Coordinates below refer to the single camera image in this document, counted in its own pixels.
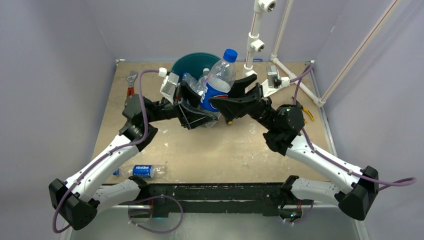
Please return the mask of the clear bottle blue-orange label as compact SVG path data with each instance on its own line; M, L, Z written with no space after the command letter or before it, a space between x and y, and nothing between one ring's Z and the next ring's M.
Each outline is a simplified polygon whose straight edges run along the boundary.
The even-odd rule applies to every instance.
M208 77L209 73L210 73L210 69L204 68L202 70L202 75L198 79L199 83L203 84L205 82L206 78Z

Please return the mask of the teal plastic bin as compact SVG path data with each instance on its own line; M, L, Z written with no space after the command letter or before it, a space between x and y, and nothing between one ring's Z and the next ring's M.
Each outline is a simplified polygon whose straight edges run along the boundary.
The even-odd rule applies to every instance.
M178 59L172 66L171 72L179 77L189 73L196 80L203 74L203 69L211 69L221 58L212 53L194 52Z

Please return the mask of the clear bottle white cap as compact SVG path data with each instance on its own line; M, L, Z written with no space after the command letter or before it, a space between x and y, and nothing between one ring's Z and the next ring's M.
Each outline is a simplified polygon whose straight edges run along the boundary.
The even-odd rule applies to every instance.
M203 73L199 79L194 78L188 72L182 74L182 81L187 83L189 87L195 91L199 96L202 96L205 91L205 81L207 74Z

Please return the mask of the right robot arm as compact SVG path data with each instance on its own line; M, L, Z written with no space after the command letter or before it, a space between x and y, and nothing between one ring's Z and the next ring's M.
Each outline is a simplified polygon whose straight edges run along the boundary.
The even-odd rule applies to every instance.
M312 143L304 129L301 109L293 104L272 107L270 97L256 84L243 97L215 96L208 100L228 120L248 115L264 128L268 148L309 166L326 177L326 181L291 176L281 188L280 196L288 204L296 200L318 201L338 208L352 219L363 221L378 193L379 172L372 166L350 164Z

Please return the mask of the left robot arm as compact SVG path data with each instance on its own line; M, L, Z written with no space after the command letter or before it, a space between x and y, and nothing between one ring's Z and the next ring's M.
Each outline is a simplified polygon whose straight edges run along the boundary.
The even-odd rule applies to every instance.
M124 181L103 187L103 183L125 162L138 155L153 140L157 132L152 122L180 119L189 130L214 123L218 117L191 105L180 93L184 87L171 87L170 99L152 102L141 92L125 101L123 116L126 121L112 142L80 171L66 180L56 178L49 186L50 200L55 212L52 228L62 233L67 227L57 228L61 216L74 230L85 228L100 212L125 202L142 205L150 200L149 185L141 176L129 176Z

